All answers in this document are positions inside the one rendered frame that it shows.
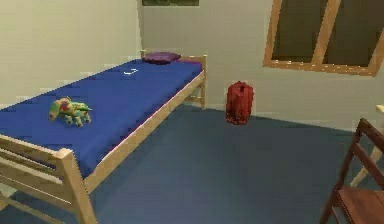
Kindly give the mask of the dark framed wall picture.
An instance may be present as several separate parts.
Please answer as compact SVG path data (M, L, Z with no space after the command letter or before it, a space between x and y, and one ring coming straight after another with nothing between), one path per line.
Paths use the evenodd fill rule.
M143 6L199 6L200 0L142 0Z

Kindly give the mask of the wooden bed with blue mattress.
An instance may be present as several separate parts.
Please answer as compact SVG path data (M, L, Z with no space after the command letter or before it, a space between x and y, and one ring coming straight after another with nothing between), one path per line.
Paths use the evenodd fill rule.
M0 184L98 224L90 193L184 101L199 104L205 56L166 65L141 57L0 110ZM55 100L87 104L90 123L50 121Z

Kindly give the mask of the purple pillow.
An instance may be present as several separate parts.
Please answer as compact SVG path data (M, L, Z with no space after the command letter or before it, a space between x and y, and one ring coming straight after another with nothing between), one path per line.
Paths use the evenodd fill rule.
M145 54L142 57L142 60L150 64L165 65L170 64L171 62L174 62L180 58L181 56L179 54L173 52L151 52Z

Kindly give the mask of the wooden framed window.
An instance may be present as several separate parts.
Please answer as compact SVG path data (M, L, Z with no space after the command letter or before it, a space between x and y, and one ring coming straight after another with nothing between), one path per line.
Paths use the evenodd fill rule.
M263 59L264 67L370 77L375 77L377 75L381 64L384 62L384 29L381 31L367 67L323 63L341 0L327 0L319 35L310 63L273 60L273 49L278 30L282 1L283 0L273 0L272 3Z

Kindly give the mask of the colourful plush toy animal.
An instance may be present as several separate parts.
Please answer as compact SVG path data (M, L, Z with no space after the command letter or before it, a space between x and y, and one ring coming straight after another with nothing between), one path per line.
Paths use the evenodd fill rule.
M67 96L52 103L48 117L50 121L54 121L57 117L62 117L67 124L75 124L78 127L82 127L84 122L91 122L90 111L91 108L87 104L72 101Z

